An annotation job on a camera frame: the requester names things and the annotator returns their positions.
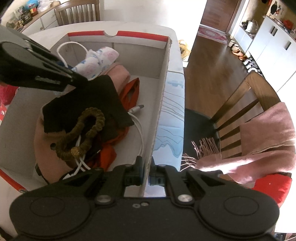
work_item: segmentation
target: black handle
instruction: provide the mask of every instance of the black handle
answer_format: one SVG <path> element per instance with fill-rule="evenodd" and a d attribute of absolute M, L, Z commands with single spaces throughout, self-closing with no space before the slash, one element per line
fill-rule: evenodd
<path fill-rule="evenodd" d="M 291 42 L 289 42 L 289 44 L 287 45 L 286 50 L 288 50 L 288 48 L 290 47 L 290 45 L 291 45 Z"/>
<path fill-rule="evenodd" d="M 270 32 L 271 34 L 272 34 L 272 32 L 274 31 L 274 29 L 275 29 L 275 26 L 272 28 L 272 30 L 271 30 L 271 32 Z"/>
<path fill-rule="evenodd" d="M 275 30 L 275 32 L 273 33 L 273 35 L 272 35 L 272 36 L 275 36 L 276 32 L 277 32 L 277 28 L 276 28 L 276 30 Z"/>

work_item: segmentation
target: pink floral rug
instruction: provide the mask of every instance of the pink floral rug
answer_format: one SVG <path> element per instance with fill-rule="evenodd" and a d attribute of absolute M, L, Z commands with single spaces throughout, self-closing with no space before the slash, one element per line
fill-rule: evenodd
<path fill-rule="evenodd" d="M 228 40 L 225 33 L 219 30 L 214 30 L 212 28 L 207 28 L 206 26 L 200 26 L 197 35 L 225 45 L 228 44 Z"/>

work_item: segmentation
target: screw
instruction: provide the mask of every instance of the screw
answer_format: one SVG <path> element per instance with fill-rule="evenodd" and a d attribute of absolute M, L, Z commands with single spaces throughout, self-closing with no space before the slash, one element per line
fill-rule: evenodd
<path fill-rule="evenodd" d="M 141 206 L 147 207 L 147 206 L 149 206 L 149 203 L 147 203 L 147 202 L 141 202 Z"/>
<path fill-rule="evenodd" d="M 96 200 L 101 203 L 107 203 L 111 201 L 111 197 L 109 195 L 99 195 Z"/>
<path fill-rule="evenodd" d="M 133 204 L 133 207 L 134 207 L 134 208 L 140 208 L 140 207 L 141 207 L 141 205 L 140 205 L 140 204 L 138 204 L 138 203 L 134 203 L 134 204 Z"/>
<path fill-rule="evenodd" d="M 193 197 L 188 194 L 182 194 L 178 196 L 178 200 L 181 202 L 191 202 L 193 200 Z"/>

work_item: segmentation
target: chair seat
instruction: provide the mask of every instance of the chair seat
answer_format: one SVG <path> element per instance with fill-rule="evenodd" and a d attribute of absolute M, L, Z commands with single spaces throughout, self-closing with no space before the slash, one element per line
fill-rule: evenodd
<path fill-rule="evenodd" d="M 216 124 L 210 117 L 185 108 L 183 153 L 196 158 L 192 141 L 199 147 L 202 138 L 214 138 L 218 149 L 220 149 L 220 137 L 216 128 Z"/>

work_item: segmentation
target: hair tie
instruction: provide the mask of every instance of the hair tie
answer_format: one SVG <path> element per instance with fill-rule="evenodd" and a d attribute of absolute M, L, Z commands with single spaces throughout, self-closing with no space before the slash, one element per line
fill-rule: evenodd
<path fill-rule="evenodd" d="M 86 133 L 85 140 L 80 144 L 80 146 L 72 147 L 70 150 L 67 145 L 74 141 L 81 134 L 85 127 L 84 121 L 89 116 L 96 118 L 96 123 L 92 128 Z M 79 157 L 83 157 L 89 149 L 91 148 L 93 139 L 100 132 L 105 125 L 105 117 L 101 110 L 90 107 L 82 112 L 81 116 L 78 118 L 76 126 L 65 136 L 63 136 L 56 144 L 56 154 L 63 161 L 71 161 Z"/>

